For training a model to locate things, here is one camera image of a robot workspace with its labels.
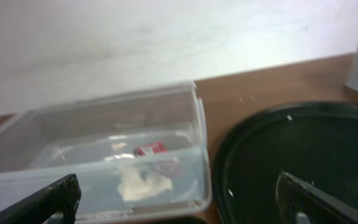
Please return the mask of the white tissue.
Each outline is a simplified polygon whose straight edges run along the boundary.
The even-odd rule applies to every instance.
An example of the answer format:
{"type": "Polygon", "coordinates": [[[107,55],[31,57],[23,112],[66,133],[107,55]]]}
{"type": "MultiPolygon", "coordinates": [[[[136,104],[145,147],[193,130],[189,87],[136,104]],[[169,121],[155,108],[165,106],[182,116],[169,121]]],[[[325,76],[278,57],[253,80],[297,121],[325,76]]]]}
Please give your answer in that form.
{"type": "Polygon", "coordinates": [[[173,190],[172,180],[152,169],[128,167],[119,171],[121,182],[117,190],[123,201],[136,202],[173,190]]]}

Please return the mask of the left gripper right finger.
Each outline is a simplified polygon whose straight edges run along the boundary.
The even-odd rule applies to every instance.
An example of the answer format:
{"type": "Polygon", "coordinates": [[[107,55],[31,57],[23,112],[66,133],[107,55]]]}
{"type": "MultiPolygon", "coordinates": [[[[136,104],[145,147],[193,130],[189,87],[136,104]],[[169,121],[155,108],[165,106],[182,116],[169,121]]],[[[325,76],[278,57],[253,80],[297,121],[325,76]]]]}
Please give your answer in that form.
{"type": "Polygon", "coordinates": [[[282,223],[358,224],[358,209],[285,171],[278,176],[275,199],[282,223]]]}

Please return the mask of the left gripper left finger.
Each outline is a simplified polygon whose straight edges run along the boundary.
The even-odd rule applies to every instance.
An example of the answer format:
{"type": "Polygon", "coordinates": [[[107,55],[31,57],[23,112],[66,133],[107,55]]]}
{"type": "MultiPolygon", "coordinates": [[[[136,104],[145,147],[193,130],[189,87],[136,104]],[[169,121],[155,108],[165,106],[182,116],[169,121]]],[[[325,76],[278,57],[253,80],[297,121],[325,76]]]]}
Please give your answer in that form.
{"type": "Polygon", "coordinates": [[[68,174],[0,211],[0,224],[74,224],[81,200],[75,174],[68,174]]]}

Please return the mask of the red snack wrapper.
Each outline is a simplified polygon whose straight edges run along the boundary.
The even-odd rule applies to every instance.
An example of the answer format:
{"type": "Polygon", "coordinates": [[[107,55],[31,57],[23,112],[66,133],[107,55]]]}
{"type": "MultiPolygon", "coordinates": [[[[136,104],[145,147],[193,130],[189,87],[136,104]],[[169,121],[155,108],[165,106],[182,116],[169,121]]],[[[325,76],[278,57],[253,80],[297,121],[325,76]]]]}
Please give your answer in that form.
{"type": "MultiPolygon", "coordinates": [[[[134,149],[136,157],[154,156],[156,154],[167,153],[167,148],[161,142],[152,142],[134,149]]],[[[177,158],[157,161],[153,165],[153,170],[166,177],[178,177],[183,174],[183,170],[177,158]]]]}

